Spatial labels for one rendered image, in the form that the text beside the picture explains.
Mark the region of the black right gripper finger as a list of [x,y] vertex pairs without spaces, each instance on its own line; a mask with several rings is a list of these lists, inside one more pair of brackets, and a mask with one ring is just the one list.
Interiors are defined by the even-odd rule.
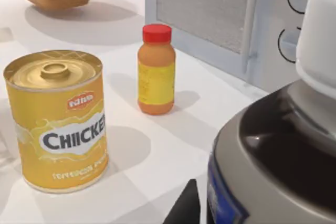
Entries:
[[196,179],[190,179],[163,224],[198,224],[198,187]]

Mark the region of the microwave oven door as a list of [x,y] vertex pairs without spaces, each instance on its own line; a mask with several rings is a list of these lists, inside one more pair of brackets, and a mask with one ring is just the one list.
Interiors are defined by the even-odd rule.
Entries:
[[169,25],[176,49],[247,80],[256,2],[145,0],[145,21]]

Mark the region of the pale microwave oven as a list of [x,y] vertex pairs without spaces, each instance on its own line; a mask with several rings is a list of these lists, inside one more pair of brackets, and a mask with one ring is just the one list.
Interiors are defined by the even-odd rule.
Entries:
[[307,1],[145,0],[145,21],[171,26],[176,49],[273,92],[298,80]]

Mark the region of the yellow can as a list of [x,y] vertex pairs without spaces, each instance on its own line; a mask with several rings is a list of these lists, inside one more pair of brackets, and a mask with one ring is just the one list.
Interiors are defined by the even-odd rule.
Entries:
[[108,167],[103,65],[76,50],[17,58],[3,76],[25,181],[47,193],[94,184]]

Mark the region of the orange bottle with red cap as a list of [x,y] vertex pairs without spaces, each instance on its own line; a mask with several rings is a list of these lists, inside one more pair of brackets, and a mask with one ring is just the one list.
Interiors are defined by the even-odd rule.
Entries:
[[171,111],[175,95],[176,53],[171,45],[172,28],[147,24],[138,50],[138,106],[150,115]]

